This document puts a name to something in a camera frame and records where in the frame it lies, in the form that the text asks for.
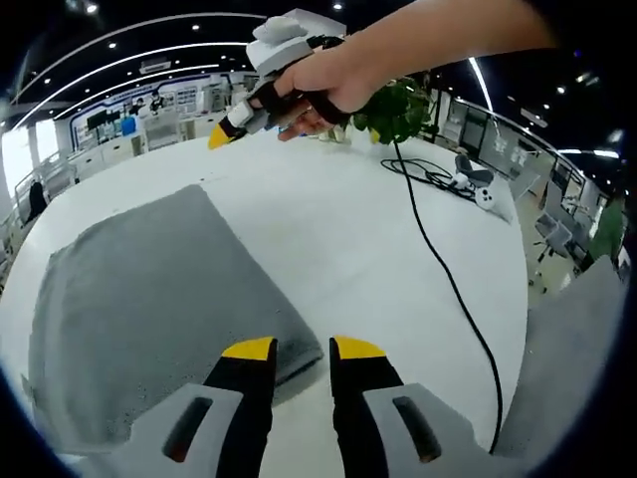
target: floor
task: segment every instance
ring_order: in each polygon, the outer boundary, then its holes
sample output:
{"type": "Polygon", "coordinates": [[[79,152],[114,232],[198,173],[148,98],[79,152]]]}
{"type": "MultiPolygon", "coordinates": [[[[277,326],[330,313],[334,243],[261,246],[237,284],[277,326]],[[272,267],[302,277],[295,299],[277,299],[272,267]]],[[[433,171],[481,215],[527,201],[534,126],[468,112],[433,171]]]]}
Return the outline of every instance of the floor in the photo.
{"type": "MultiPolygon", "coordinates": [[[[529,277],[536,270],[537,258],[543,250],[542,246],[533,245],[534,242],[542,240],[534,227],[535,220],[540,215],[537,202],[538,199],[535,196],[527,193],[516,203],[522,228],[525,255],[527,256],[529,277]]],[[[539,267],[542,277],[536,280],[532,286],[529,286],[529,308],[532,309],[539,304],[546,295],[556,295],[564,287],[567,287],[570,281],[574,279],[574,267],[575,264],[570,258],[562,258],[556,255],[553,257],[546,256],[539,267]]]]}

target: green leaves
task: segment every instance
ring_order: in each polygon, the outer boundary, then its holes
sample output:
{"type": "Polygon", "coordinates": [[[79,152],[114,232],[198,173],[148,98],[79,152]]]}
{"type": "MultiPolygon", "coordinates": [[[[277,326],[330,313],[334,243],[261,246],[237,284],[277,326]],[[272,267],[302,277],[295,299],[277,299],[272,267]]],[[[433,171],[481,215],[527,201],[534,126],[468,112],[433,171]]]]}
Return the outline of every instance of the green leaves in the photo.
{"type": "Polygon", "coordinates": [[[429,120],[428,107],[426,92],[411,78],[401,78],[376,92],[353,123],[360,131],[375,129],[382,144],[402,142],[417,135],[429,120]]]}

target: white table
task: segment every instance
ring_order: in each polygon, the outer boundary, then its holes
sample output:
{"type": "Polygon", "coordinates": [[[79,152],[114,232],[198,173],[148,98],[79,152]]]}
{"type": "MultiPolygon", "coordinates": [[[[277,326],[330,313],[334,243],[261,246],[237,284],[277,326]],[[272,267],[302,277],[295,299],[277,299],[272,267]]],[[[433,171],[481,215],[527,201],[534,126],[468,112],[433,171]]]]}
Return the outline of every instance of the white table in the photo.
{"type": "MultiPolygon", "coordinates": [[[[402,150],[453,170],[454,154],[438,146],[414,139],[402,150]]],[[[379,345],[405,382],[421,382],[469,418],[488,447],[496,391],[487,357],[420,236],[404,177],[375,157],[384,152],[359,140],[280,143],[272,132],[215,151],[195,139],[70,188],[31,231],[0,303],[0,354],[18,395],[24,398],[20,374],[28,376],[31,322],[50,254],[99,221],[197,183],[325,351],[336,334],[379,345]]],[[[508,224],[449,193],[414,187],[423,224],[495,355],[506,413],[527,329],[518,218],[508,224]]],[[[324,373],[275,407],[261,476],[342,476],[339,456],[324,373]]]]}

